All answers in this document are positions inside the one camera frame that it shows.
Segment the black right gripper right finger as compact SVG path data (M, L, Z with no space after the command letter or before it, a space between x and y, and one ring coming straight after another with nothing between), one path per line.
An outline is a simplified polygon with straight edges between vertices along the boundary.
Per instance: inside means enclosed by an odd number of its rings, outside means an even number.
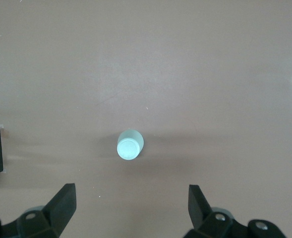
M285 234L273 223L254 219L244 226L225 209L212 209L201 188L189 185L188 212L193 228L186 238L283 238Z

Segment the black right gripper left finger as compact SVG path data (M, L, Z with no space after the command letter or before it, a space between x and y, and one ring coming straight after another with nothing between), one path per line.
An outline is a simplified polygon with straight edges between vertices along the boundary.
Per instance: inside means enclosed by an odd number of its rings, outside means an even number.
M59 238L76 211L76 187L65 184L45 205L29 208L3 225L0 238Z

